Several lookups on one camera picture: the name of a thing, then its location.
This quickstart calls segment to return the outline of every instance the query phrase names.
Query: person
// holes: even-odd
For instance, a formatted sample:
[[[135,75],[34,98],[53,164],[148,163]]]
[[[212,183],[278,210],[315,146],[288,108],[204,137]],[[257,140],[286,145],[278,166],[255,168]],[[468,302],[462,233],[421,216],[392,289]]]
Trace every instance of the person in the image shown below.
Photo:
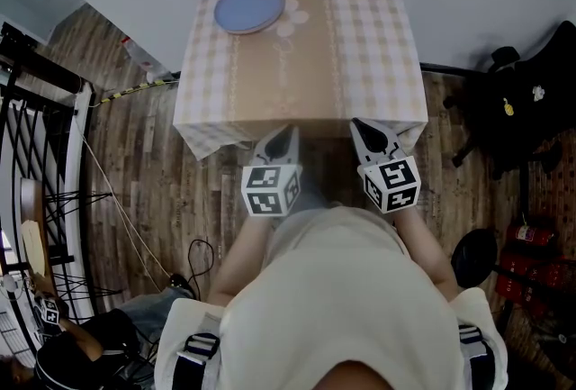
[[[54,292],[45,277],[33,277],[36,295]],[[152,388],[157,342],[172,303],[193,299],[194,291],[178,274],[155,295],[139,295],[78,325],[59,308],[62,332],[38,350],[34,368],[15,357],[0,358],[0,388],[91,390],[97,388]]]
[[[294,207],[275,231],[272,219],[248,217],[207,303],[174,303],[157,390],[186,386],[186,351],[198,337],[189,336],[211,331],[220,343],[200,361],[211,381],[202,389],[506,387],[507,351],[485,294],[459,292],[415,207],[391,215],[395,228],[366,210],[329,208],[310,190]]]

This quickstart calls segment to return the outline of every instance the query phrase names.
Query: white t-shirt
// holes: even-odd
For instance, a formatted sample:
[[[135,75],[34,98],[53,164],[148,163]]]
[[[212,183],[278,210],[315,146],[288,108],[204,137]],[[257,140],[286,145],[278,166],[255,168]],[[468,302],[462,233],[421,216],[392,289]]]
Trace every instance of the white t-shirt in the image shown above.
[[[478,326],[508,382],[507,353],[486,296],[451,303],[408,256],[395,230],[359,209],[299,213],[271,239],[265,268],[226,307],[178,300],[155,369],[170,390],[176,352],[209,312],[221,316],[219,390],[308,390],[359,361],[395,390],[464,388],[458,320]]]

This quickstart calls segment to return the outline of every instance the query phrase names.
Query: shoe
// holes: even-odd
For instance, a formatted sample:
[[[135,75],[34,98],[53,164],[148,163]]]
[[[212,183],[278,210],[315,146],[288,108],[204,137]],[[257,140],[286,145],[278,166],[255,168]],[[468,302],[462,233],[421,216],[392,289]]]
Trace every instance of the shoe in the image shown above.
[[[196,297],[196,293],[194,292],[194,290],[190,287],[190,285],[188,284],[188,282],[186,281],[186,278],[184,278],[182,275],[179,275],[177,273],[174,273],[169,280],[170,283],[170,287],[181,287],[182,289],[185,289],[186,291],[188,291],[191,295],[192,298],[194,300],[197,299]]]

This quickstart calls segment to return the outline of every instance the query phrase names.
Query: blue plate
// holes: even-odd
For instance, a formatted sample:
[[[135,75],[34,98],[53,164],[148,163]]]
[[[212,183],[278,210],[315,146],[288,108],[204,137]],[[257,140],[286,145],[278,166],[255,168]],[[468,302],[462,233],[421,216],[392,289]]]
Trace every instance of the blue plate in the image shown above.
[[[274,23],[283,11],[284,0],[220,0],[214,20],[227,32],[257,32]]]

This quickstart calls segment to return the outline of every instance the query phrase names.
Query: baseboard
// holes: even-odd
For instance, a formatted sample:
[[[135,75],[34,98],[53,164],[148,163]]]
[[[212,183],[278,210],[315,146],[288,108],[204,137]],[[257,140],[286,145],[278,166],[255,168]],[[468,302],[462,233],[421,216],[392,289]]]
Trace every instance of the baseboard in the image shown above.
[[[426,62],[420,62],[420,69],[429,73],[441,73],[442,75],[452,75],[455,77],[478,77],[485,75],[485,73],[473,69],[448,67],[447,65],[437,65],[436,63]]]

